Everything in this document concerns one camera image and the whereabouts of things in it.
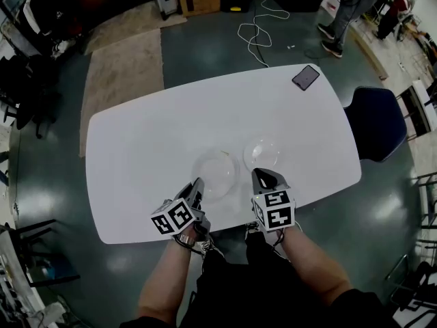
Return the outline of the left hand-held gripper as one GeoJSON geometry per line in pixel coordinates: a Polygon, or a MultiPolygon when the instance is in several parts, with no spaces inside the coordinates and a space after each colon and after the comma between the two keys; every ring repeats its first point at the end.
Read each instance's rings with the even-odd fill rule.
{"type": "Polygon", "coordinates": [[[200,241],[209,237],[210,222],[201,209],[204,181],[196,178],[188,183],[174,198],[165,200],[151,214],[151,221],[161,235],[176,236],[188,226],[193,226],[200,241]]]}

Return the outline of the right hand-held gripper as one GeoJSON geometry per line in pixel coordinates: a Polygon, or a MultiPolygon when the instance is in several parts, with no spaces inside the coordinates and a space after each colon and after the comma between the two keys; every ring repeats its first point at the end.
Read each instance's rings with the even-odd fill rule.
{"type": "Polygon", "coordinates": [[[285,236],[285,229],[295,225],[296,200],[284,176],[270,169],[255,168],[251,172],[251,202],[258,223],[267,232],[279,231],[276,247],[285,236]]]}

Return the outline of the person's left forearm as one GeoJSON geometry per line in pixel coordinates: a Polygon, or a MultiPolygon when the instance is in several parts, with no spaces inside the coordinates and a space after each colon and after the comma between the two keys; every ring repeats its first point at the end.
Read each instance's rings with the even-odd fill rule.
{"type": "Polygon", "coordinates": [[[144,283],[138,303],[139,316],[175,325],[182,302],[191,251],[169,241],[158,264],[144,283]]]}

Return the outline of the person's right forearm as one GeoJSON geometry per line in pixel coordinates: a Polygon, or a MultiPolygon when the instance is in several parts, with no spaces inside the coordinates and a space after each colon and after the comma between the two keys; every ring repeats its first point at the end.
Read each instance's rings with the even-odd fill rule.
{"type": "Polygon", "coordinates": [[[277,231],[281,246],[300,279],[331,305],[352,284],[343,267],[296,226],[277,231]]]}

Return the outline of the silver wristwatch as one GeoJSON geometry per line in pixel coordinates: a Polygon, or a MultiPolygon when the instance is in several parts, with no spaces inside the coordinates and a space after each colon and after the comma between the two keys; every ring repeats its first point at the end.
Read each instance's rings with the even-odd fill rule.
{"type": "Polygon", "coordinates": [[[175,236],[175,240],[179,243],[182,244],[185,247],[189,247],[189,248],[193,248],[196,240],[186,234],[180,233],[177,236],[175,236]]]}

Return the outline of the person's left sneaker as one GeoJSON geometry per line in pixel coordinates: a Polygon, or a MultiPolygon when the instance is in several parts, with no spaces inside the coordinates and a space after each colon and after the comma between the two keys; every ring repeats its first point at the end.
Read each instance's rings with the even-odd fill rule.
{"type": "Polygon", "coordinates": [[[202,252],[202,256],[205,256],[209,251],[215,251],[218,253],[222,258],[224,257],[223,252],[215,245],[212,238],[209,238],[205,241],[199,242],[199,248],[202,252]]]}

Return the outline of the person's black clothing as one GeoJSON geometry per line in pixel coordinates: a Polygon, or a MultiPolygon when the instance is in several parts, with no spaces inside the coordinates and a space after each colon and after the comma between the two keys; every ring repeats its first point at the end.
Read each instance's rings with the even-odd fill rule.
{"type": "MultiPolygon", "coordinates": [[[[199,244],[193,227],[183,234],[199,244]]],[[[352,287],[325,305],[262,231],[245,243],[246,264],[229,263],[215,251],[203,256],[197,288],[175,325],[138,313],[119,328],[399,328],[372,292],[352,287]]]]}

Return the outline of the black smartphone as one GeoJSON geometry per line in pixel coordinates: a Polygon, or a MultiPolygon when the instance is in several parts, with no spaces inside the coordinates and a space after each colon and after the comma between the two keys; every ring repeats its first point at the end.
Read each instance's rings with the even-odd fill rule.
{"type": "Polygon", "coordinates": [[[311,64],[308,64],[292,79],[292,83],[300,90],[306,91],[319,76],[320,73],[311,64]]]}

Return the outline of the dark blue chair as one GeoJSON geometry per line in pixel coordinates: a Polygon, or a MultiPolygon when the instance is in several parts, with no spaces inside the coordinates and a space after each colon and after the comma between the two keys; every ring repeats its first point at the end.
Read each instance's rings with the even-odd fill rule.
{"type": "Polygon", "coordinates": [[[358,87],[344,108],[360,160],[381,163],[407,138],[407,127],[391,90],[358,87]]]}

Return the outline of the large beige rug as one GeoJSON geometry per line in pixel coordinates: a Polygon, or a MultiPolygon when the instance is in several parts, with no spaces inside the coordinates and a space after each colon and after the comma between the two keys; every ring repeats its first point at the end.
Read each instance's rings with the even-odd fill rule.
{"type": "Polygon", "coordinates": [[[164,89],[161,30],[120,40],[92,53],[81,108],[79,156],[86,152],[91,117],[164,89]]]}

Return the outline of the black office chair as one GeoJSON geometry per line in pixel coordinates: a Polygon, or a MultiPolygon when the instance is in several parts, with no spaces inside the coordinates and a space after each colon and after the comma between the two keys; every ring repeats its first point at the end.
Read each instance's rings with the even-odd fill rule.
{"type": "Polygon", "coordinates": [[[0,57],[0,124],[21,130],[32,122],[41,139],[42,123],[56,121],[54,110],[60,99],[54,90],[56,82],[57,68],[51,59],[42,55],[0,57]]]}

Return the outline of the clothes rack with clothes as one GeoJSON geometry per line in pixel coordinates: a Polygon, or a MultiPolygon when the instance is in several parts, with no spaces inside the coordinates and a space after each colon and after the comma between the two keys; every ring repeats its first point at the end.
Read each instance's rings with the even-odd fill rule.
{"type": "Polygon", "coordinates": [[[85,32],[76,0],[0,0],[0,36],[22,55],[57,59],[85,32]]]}

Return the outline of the black frame stool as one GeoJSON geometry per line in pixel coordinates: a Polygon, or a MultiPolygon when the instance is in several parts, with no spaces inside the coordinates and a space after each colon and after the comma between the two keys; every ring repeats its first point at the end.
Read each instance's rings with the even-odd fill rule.
{"type": "Polygon", "coordinates": [[[53,231],[49,225],[55,222],[55,219],[49,219],[9,231],[20,267],[31,288],[65,284],[81,278],[63,254],[33,249],[38,243],[45,245],[42,237],[53,231]]]}

